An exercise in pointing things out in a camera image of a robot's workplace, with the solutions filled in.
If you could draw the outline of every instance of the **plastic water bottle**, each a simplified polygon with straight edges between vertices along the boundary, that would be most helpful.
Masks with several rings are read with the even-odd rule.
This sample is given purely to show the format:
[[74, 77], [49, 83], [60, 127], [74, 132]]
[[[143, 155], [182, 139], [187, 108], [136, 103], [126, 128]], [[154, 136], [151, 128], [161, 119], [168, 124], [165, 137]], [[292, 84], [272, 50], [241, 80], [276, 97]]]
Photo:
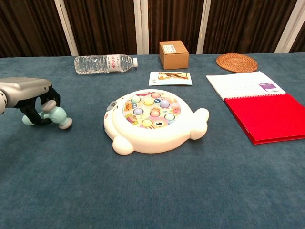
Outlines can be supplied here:
[[132, 67], [138, 67], [138, 59], [124, 54], [77, 56], [74, 67], [78, 74], [126, 72]]

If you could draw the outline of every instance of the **brown box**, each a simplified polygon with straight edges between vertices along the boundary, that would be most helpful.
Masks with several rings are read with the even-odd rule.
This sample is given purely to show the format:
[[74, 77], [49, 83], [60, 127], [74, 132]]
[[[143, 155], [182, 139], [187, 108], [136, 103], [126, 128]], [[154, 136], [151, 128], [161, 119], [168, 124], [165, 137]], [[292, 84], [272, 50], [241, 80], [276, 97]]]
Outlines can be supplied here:
[[160, 42], [159, 44], [159, 55], [164, 69], [187, 68], [189, 66], [189, 52], [182, 41]]

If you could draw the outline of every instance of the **rattan coaster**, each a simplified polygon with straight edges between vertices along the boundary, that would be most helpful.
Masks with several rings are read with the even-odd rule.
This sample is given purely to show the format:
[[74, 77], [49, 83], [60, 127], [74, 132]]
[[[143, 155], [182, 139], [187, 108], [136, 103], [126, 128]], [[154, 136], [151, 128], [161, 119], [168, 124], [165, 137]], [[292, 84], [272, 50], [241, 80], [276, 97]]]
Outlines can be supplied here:
[[237, 53], [223, 54], [216, 62], [221, 68], [234, 73], [254, 72], [258, 68], [258, 63], [254, 59]]

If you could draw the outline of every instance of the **card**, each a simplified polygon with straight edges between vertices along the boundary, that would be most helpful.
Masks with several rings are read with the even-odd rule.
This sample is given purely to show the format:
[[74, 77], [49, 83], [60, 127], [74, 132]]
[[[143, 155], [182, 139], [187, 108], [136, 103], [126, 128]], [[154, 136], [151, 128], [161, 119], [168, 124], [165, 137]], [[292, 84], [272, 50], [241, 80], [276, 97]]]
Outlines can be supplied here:
[[191, 75], [183, 72], [151, 72], [149, 86], [153, 85], [192, 85]]

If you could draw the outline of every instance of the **brown curtain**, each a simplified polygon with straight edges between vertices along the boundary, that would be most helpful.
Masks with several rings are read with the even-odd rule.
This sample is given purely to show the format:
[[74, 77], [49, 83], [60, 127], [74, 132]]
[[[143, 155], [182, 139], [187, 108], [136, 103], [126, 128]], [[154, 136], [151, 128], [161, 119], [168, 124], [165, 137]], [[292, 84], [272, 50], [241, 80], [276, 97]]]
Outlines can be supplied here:
[[190, 54], [198, 43], [204, 0], [148, 0], [149, 53], [160, 41], [181, 40]]
[[79, 55], [136, 54], [133, 0], [65, 0]]
[[290, 52], [305, 52], [305, 22], [303, 23], [303, 26], [290, 49]]
[[71, 55], [54, 0], [0, 1], [0, 57]]
[[272, 53], [296, 0], [213, 0], [203, 53]]

